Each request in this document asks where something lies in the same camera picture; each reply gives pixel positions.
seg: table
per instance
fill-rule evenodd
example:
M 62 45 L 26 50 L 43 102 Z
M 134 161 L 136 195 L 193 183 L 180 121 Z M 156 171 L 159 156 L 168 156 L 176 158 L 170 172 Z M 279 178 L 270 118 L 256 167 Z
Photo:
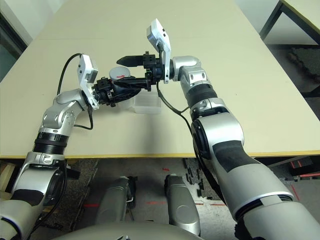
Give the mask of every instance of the table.
M 260 31 L 264 40 L 281 13 L 286 14 L 314 41 L 320 44 L 320 1 L 319 0 L 279 0 L 270 17 Z
M 70 0 L 0 85 L 1 158 L 24 158 L 32 149 L 69 56 L 88 54 L 99 67 L 97 79 L 107 77 L 119 58 L 155 53 L 146 38 L 155 18 L 169 34 L 172 56 L 201 60 L 218 96 L 241 123 L 250 156 L 320 154 L 318 119 L 232 0 L 197 5 L 192 0 Z M 70 63 L 62 91 L 79 87 L 77 67 L 78 61 Z M 142 67 L 130 70 L 144 76 Z M 178 82 L 161 83 L 160 89 L 173 106 L 186 107 Z M 101 106 L 93 121 L 91 131 L 72 130 L 66 158 L 194 157 L 188 128 L 164 104 L 156 115 Z M 88 125 L 87 113 L 76 123 Z

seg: gray floor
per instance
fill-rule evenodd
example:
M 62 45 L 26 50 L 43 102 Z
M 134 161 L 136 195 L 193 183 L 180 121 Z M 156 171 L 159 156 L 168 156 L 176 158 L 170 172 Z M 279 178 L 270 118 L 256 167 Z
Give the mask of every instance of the gray floor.
M 168 174 L 183 176 L 185 183 L 187 170 L 182 159 L 105 159 L 98 163 L 98 171 L 91 183 L 91 194 L 85 204 L 100 202 L 108 183 L 119 176 L 133 175 L 138 177 L 136 182 L 136 207 L 132 210 L 135 221 L 153 221 L 168 224 L 168 205 L 164 192 L 165 178 Z M 234 237 L 235 222 L 227 207 L 222 201 L 207 200 L 198 197 L 198 185 L 187 186 L 197 203 L 200 216 L 201 237 L 204 239 L 232 240 Z M 81 229 L 94 224 L 97 212 L 96 207 L 84 209 L 81 221 L 77 228 Z

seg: wall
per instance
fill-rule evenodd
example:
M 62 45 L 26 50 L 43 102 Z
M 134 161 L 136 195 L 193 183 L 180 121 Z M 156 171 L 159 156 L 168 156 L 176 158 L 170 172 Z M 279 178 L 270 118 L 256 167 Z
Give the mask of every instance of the wall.
M 266 23 L 278 0 L 234 0 L 249 22 L 259 33 Z M 313 44 L 313 41 L 300 27 L 298 27 L 284 13 L 273 26 L 266 37 L 267 44 Z
M 29 45 L 67 0 L 0 0 L 0 11 Z

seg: red marking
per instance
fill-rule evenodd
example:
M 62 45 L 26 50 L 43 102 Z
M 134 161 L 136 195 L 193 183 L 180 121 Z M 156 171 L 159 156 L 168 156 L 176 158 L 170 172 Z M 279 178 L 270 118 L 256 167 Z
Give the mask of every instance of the red marking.
M 210 204 L 210 206 L 225 206 L 225 204 L 223 204 L 223 203 L 213 203 L 213 204 Z
M 84 208 L 98 208 L 99 204 L 98 203 L 88 203 L 88 204 L 83 204 Z
M 302 174 L 300 175 L 301 178 L 305 178 L 305 177 L 317 177 L 320 176 L 320 173 L 309 173 L 309 174 Z
M 166 204 L 165 201 L 147 201 L 146 204 L 149 205 L 162 205 L 162 204 Z
M 300 198 L 299 198 L 299 196 L 298 196 L 298 194 L 297 194 L 297 192 L 296 192 L 296 189 L 295 189 L 295 187 L 291 184 L 291 188 L 292 188 L 292 190 L 293 190 L 293 193 L 294 193 L 294 195 L 296 196 L 296 199 L 298 200 L 298 201 L 300 201 Z

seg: table leg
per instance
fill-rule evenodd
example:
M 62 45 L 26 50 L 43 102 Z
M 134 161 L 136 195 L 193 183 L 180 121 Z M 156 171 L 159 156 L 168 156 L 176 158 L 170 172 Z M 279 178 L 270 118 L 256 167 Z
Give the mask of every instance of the table leg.
M 304 19 L 299 17 L 295 12 L 293 12 L 285 4 L 281 7 L 281 12 L 286 14 L 292 21 L 295 22 L 306 34 L 308 34 L 317 44 L 320 44 L 320 34 L 307 23 Z
M 262 40 L 264 40 L 266 38 L 266 36 L 268 35 L 268 33 L 270 32 L 272 27 L 275 25 L 276 21 L 280 17 L 280 15 L 282 13 L 281 8 L 283 5 L 284 4 L 280 0 L 277 3 L 277 5 L 275 6 L 275 8 L 273 9 L 270 17 L 268 18 L 268 20 L 266 21 L 266 23 L 264 24 L 263 28 L 261 29 L 261 31 L 259 33 Z

